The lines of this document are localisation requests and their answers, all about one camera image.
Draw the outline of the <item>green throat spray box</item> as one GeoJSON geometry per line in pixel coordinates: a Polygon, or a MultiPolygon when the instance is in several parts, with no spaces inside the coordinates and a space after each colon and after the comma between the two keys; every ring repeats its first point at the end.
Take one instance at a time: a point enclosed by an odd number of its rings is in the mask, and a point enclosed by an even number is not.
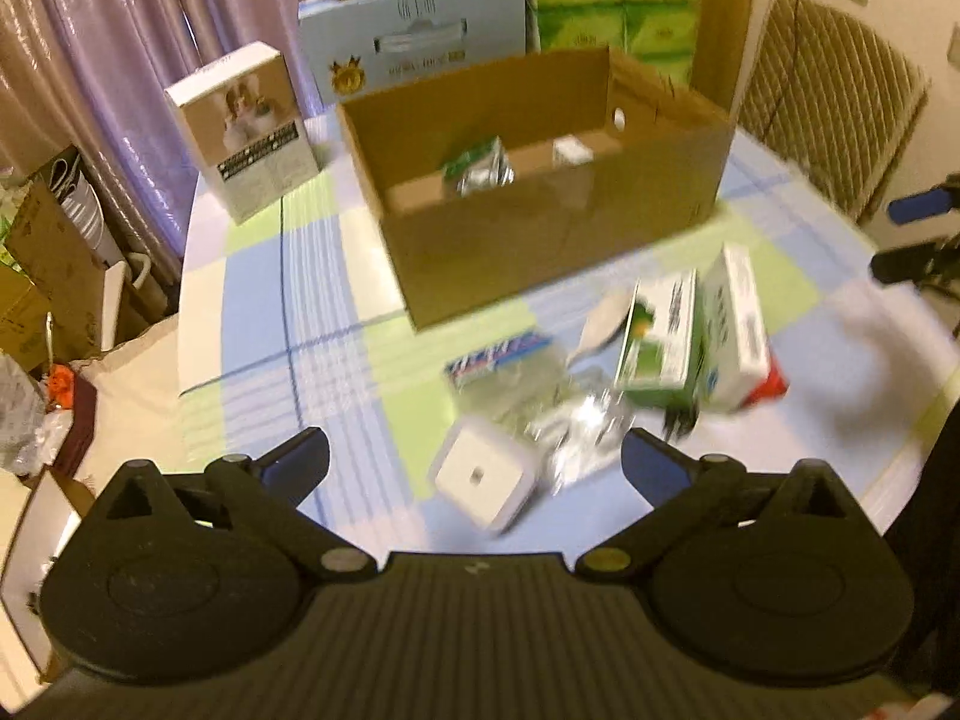
{"type": "Polygon", "coordinates": [[[620,392],[641,408],[685,410],[697,401],[701,361],[698,271],[636,281],[613,379],[620,392]]]}

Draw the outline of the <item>white mecobalamin tablet box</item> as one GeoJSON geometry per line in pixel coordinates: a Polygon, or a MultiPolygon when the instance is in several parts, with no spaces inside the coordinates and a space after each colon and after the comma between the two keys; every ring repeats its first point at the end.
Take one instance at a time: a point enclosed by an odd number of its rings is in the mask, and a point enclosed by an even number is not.
{"type": "Polygon", "coordinates": [[[724,244],[701,278],[704,310],[704,403],[721,413],[738,410],[771,371],[754,267],[748,250],[724,244]]]}

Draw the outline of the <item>clear silver plastic bag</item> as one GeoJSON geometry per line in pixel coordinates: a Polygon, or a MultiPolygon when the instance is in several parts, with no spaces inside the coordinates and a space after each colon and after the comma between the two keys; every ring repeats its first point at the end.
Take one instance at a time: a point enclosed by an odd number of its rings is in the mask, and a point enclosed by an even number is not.
{"type": "Polygon", "coordinates": [[[552,385],[535,403],[523,436],[542,457],[540,484],[552,496],[607,470],[635,410],[599,367],[552,385]]]}

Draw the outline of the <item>white plastic spoon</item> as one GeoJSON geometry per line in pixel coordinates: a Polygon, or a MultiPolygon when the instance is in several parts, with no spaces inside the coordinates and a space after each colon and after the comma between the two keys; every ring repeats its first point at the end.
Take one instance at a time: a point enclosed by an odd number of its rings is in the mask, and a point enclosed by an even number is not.
{"type": "Polygon", "coordinates": [[[632,305],[633,293],[630,289],[617,289],[605,294],[586,317],[578,346],[569,353],[566,366],[573,366],[579,359],[589,358],[607,346],[626,322],[632,305]]]}

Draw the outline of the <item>blue dental floss pick box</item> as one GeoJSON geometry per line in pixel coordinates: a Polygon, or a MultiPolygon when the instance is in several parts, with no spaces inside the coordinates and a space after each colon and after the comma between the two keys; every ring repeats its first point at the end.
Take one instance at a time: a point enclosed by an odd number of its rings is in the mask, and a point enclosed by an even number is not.
{"type": "Polygon", "coordinates": [[[540,330],[524,330],[444,366],[461,415],[500,419],[565,377],[562,350],[540,330]]]}

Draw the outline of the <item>white ointment tube box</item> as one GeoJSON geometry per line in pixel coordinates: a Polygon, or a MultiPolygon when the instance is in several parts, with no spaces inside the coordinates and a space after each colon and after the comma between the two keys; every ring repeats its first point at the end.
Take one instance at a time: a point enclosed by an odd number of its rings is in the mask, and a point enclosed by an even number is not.
{"type": "Polygon", "coordinates": [[[594,161],[594,151],[574,135],[555,138],[551,144],[551,164],[555,169],[576,167],[594,161]]]}

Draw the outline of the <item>silver green foil pouch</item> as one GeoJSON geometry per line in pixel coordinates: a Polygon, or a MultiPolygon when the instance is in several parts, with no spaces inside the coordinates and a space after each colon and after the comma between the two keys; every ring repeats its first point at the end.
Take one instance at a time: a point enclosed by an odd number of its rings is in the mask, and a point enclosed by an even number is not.
{"type": "Polygon", "coordinates": [[[465,197],[512,184],[516,172],[501,138],[490,137],[444,164],[441,179],[448,197],[465,197]]]}

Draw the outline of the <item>plaid tablecloth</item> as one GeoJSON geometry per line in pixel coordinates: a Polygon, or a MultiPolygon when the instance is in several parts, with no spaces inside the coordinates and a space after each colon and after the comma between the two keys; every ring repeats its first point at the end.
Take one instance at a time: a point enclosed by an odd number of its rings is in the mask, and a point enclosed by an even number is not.
{"type": "Polygon", "coordinates": [[[702,416],[686,450],[771,472],[822,458],[887,527],[957,403],[957,343],[912,289],[877,286],[871,243],[748,135],[703,226],[423,332],[347,156],[244,224],[199,190],[179,298],[185,460],[258,454],[317,426],[332,470],[309,517],[376,554],[488,550],[428,478],[455,418],[448,362],[527,330],[573,348],[605,294],[706,268],[732,242],[754,264],[788,390],[702,416]]]}

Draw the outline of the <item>woven wicker chair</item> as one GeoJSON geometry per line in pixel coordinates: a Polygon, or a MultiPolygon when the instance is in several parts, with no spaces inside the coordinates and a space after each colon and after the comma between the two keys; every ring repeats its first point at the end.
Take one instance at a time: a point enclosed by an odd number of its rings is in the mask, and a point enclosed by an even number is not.
{"type": "Polygon", "coordinates": [[[929,78],[846,11],[773,0],[737,124],[857,224],[877,211],[929,78]]]}

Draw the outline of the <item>brown cardboard carton stack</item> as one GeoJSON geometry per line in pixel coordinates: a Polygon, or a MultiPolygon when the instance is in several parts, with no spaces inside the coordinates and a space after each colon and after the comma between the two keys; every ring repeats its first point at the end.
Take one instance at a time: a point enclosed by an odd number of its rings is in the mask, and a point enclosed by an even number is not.
{"type": "Polygon", "coordinates": [[[2,351],[31,372],[91,358],[148,327],[130,262],[70,145],[16,185],[2,182],[2,351]]]}

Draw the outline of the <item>brown cardboard box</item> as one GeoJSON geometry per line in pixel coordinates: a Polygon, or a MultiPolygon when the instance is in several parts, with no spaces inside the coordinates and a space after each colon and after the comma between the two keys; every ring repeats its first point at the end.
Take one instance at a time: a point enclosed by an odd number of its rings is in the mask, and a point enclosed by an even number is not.
{"type": "Polygon", "coordinates": [[[337,115],[418,330],[708,220],[734,137],[726,110],[615,49],[472,65],[337,115]],[[555,169],[565,135],[594,161],[555,169]],[[514,182],[448,197],[444,164],[490,137],[514,182]]]}

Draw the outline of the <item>white humidifier product box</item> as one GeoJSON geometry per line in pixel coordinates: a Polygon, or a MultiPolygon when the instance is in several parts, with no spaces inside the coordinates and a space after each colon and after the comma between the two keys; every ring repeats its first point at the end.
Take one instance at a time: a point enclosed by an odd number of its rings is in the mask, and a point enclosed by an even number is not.
{"type": "Polygon", "coordinates": [[[206,187],[233,223],[319,174],[278,49],[245,44],[168,86],[164,96],[206,187]]]}

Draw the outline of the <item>light blue milk carton box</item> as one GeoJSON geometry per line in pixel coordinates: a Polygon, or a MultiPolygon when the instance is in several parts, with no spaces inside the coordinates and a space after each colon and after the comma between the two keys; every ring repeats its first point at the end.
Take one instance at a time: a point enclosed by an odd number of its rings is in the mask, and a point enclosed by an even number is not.
{"type": "Polygon", "coordinates": [[[299,43],[330,106],[526,52],[526,0],[301,0],[299,43]]]}

